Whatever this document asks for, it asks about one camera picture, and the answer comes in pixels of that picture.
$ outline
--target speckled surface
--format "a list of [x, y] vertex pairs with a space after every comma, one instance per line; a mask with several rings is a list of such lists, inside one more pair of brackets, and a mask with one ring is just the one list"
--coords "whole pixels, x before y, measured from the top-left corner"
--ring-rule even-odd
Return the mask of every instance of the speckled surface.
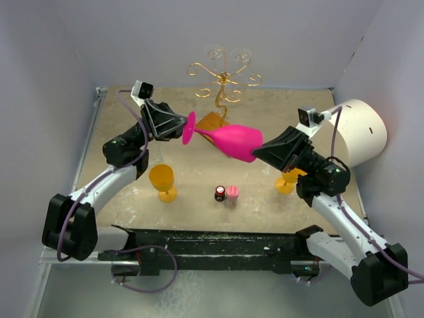
[[[97, 118], [79, 186], [107, 167], [101, 152], [103, 143], [135, 123], [134, 117], [116, 98], [116, 90], [120, 88], [109, 88]], [[129, 93], [125, 99], [136, 109]], [[198, 98], [192, 88], [157, 88], [153, 99], [167, 102], [181, 115], [196, 111], [198, 118], [216, 110], [213, 98]], [[240, 103], [229, 105], [227, 120], [260, 129], [264, 140], [268, 141], [282, 133], [288, 125], [297, 125], [297, 108], [303, 105], [324, 111], [334, 103], [329, 90], [247, 89]], [[322, 216], [297, 197], [295, 191], [289, 195], [279, 194], [274, 182], [280, 172], [259, 160], [247, 164], [227, 158], [198, 134], [187, 146], [183, 146], [181, 140], [172, 140], [151, 142], [148, 147], [150, 167], [165, 163], [174, 170], [178, 198], [172, 203], [159, 201], [156, 190], [148, 180], [147, 171], [103, 208], [97, 217], [98, 225], [293, 233], [316, 224], [329, 234], [336, 234]], [[227, 209], [214, 200], [217, 185], [236, 185], [240, 188], [236, 209]], [[354, 176], [343, 197], [354, 211], [362, 214]]]

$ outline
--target gold candle holder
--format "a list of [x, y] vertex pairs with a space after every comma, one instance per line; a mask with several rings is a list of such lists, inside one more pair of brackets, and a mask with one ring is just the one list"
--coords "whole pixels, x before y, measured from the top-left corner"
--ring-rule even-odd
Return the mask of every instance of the gold candle holder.
[[[228, 107], [223, 103], [237, 103], [242, 100], [243, 89], [245, 87], [256, 87], [262, 84], [262, 76], [259, 74], [250, 74], [248, 77], [249, 83], [244, 83], [243, 72], [251, 65], [252, 58], [249, 50], [235, 49], [231, 52], [230, 56], [235, 62], [236, 67], [234, 72], [230, 72], [227, 65], [227, 54], [222, 46], [214, 45], [205, 48], [207, 58], [212, 63], [212, 68], [207, 68], [200, 62], [191, 63], [187, 67], [187, 74], [196, 76], [199, 70], [204, 70], [213, 76], [213, 81], [209, 83], [201, 83], [195, 86], [194, 93], [200, 98], [209, 97], [215, 87], [218, 88], [218, 93], [215, 96], [215, 106], [220, 109], [218, 113], [210, 112], [202, 120], [200, 120], [196, 127], [207, 131], [213, 131], [219, 127], [228, 125], [225, 118], [228, 113]], [[209, 142], [212, 140], [203, 135]]]

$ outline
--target white bucket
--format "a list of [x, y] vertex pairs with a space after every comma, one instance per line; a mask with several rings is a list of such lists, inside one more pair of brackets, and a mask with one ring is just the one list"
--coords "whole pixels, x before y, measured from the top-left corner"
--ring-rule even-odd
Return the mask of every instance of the white bucket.
[[[358, 99], [350, 99], [329, 109], [342, 106], [337, 128], [335, 156], [353, 168], [383, 151], [387, 142], [387, 130], [383, 120], [373, 108]], [[331, 139], [337, 114], [312, 138], [315, 150], [322, 156], [331, 153]]]

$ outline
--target white wall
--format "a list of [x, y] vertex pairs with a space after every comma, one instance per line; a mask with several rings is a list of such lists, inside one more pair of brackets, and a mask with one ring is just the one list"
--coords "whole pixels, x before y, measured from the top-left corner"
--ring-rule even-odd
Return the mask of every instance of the white wall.
[[[335, 88], [336, 102], [369, 103], [388, 129], [379, 157], [356, 170], [371, 225], [409, 253], [424, 273], [424, 1], [385, 0]], [[408, 317], [422, 317], [424, 286], [401, 294]]]
[[50, 198], [70, 191], [95, 89], [50, 0], [0, 0], [0, 316], [33, 292]]
[[221, 44], [250, 49], [264, 87], [334, 87], [382, 0], [55, 2], [96, 85], [193, 85]]

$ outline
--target gold candelabra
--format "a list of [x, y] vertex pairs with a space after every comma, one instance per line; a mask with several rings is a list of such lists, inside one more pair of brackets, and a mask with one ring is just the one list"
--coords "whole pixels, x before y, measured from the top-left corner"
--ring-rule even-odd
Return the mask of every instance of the gold candelabra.
[[[206, 98], [212, 93], [211, 87], [214, 85], [219, 86], [218, 94], [215, 98], [215, 106], [222, 109], [222, 111], [219, 112], [220, 119], [218, 124], [219, 127], [222, 127], [226, 123], [225, 117], [228, 113], [228, 107], [222, 103], [237, 103], [242, 99], [242, 89], [244, 87], [259, 86], [262, 84], [262, 77], [259, 74], [250, 74], [248, 77], [250, 83], [244, 83], [244, 76], [242, 75], [242, 72], [252, 63], [249, 50], [236, 49], [231, 53], [231, 55], [234, 56], [234, 60], [238, 63], [238, 70], [235, 72], [228, 71], [227, 54], [222, 46], [207, 46], [205, 50], [207, 51], [207, 57], [213, 62], [214, 68], [210, 70], [202, 63], [194, 62], [187, 67], [187, 74], [196, 76], [199, 73], [200, 67], [213, 76], [213, 81], [196, 85], [194, 93], [198, 97]], [[222, 67], [217, 65], [218, 60], [222, 60]], [[214, 124], [211, 124], [211, 122], [213, 122], [212, 118], [209, 118], [208, 121], [209, 126], [213, 127]]]

